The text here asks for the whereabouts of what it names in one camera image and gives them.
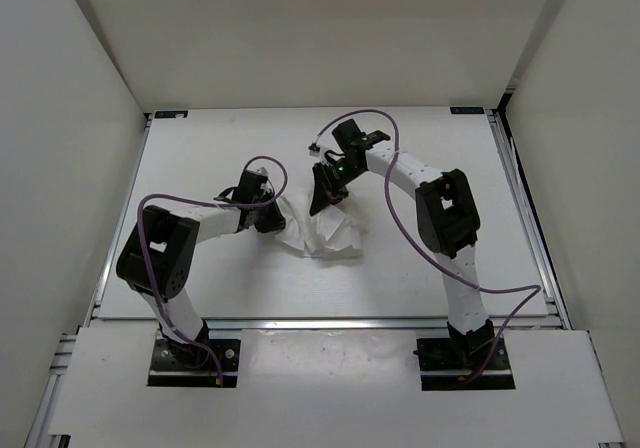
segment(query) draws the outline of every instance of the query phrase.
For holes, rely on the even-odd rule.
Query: white panel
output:
[[[587,448],[621,435],[588,335],[507,332],[517,389],[422,392],[410,331],[244,332],[235,389],[145,386],[154,330],[83,329],[69,448]]]
[[[143,109],[495,107],[545,0],[90,0]]]
[[[0,446],[88,308],[144,118],[74,0],[0,0]]]
[[[509,120],[572,321],[640,446],[640,0],[567,0]]]
[[[310,190],[317,161],[307,147],[317,132],[348,109],[193,110],[185,119],[156,119],[128,207],[117,253],[135,224],[139,200],[165,192],[211,199],[234,186],[246,160],[269,154],[291,175],[289,192]],[[393,108],[401,145],[441,170],[463,170],[471,184],[482,226],[478,233],[478,278],[490,288],[539,283],[539,276],[484,115],[451,115],[448,108]],[[367,132],[390,132],[376,115],[360,115]],[[327,144],[334,143],[327,133]],[[279,186],[278,168],[265,165]],[[362,259],[300,258],[273,235],[255,230],[198,245],[187,283],[198,313],[206,317],[446,316],[442,275],[413,251],[395,227],[383,196],[383,178],[371,173],[349,186],[368,218]],[[393,190],[400,216],[419,240],[415,203]],[[176,207],[163,201],[158,205]],[[522,294],[483,295],[487,311],[505,315]],[[523,313],[546,315],[543,295]],[[115,275],[108,280],[100,316],[149,317],[140,296]]]

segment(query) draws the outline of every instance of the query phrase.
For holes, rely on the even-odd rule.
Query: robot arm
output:
[[[269,200],[274,195],[264,169],[245,170],[238,186],[225,190],[231,191],[233,195],[230,200],[217,199],[221,202],[251,204]],[[160,315],[153,296],[137,226],[133,228],[118,258],[116,273],[149,303],[175,358],[185,365],[200,365],[206,359],[206,353],[175,333],[177,331],[203,344],[209,342],[207,325],[196,314],[184,290],[196,245],[211,238],[239,233],[251,226],[255,226],[260,233],[280,231],[285,226],[284,217],[276,203],[262,208],[193,206],[176,211],[150,205],[144,209],[143,224],[162,298],[162,311],[170,315],[173,328]]]
[[[384,177],[395,154],[386,134],[365,134],[353,120],[341,123],[332,134],[344,152],[341,159],[327,157],[328,150],[316,144],[310,146],[312,154],[324,160],[313,167],[311,215],[347,197],[346,184],[365,171]],[[477,283],[475,243],[480,219],[464,173],[441,172],[401,152],[390,182],[415,200],[420,238],[438,263]],[[444,276],[444,287],[449,334],[465,364],[473,364],[493,341],[493,325],[477,290],[449,276]]]

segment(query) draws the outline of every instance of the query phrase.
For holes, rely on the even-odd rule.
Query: wall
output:
[[[88,308],[144,119],[74,0],[0,0],[0,446]]]
[[[80,2],[151,111],[495,107],[545,0]]]
[[[576,328],[640,446],[640,0],[567,0],[508,118]]]

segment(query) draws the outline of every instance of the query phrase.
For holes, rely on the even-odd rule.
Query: black mounting plate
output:
[[[469,371],[473,367],[465,366],[461,358],[451,346],[449,338],[420,338],[417,340],[420,364],[420,379],[422,391],[442,390],[513,390],[515,382],[511,373],[504,373],[511,369],[509,354],[504,339],[498,341],[495,353],[485,369],[485,373],[470,383],[456,388],[460,383],[460,371]]]
[[[238,376],[229,373],[238,371],[240,340],[211,339],[209,344],[218,355],[222,367],[223,388],[235,388]],[[229,358],[226,355],[228,350],[233,351],[233,356]],[[169,350],[167,340],[164,338],[157,339],[153,345],[147,386],[220,387],[216,377],[216,368],[211,360],[200,367],[186,366],[174,358]]]

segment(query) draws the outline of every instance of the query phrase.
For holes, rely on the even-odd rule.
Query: crumpled white cloth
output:
[[[276,240],[305,257],[362,256],[366,220],[353,193],[337,206],[328,206],[314,216],[309,216],[310,193],[284,194],[277,203],[287,225],[276,235]]]

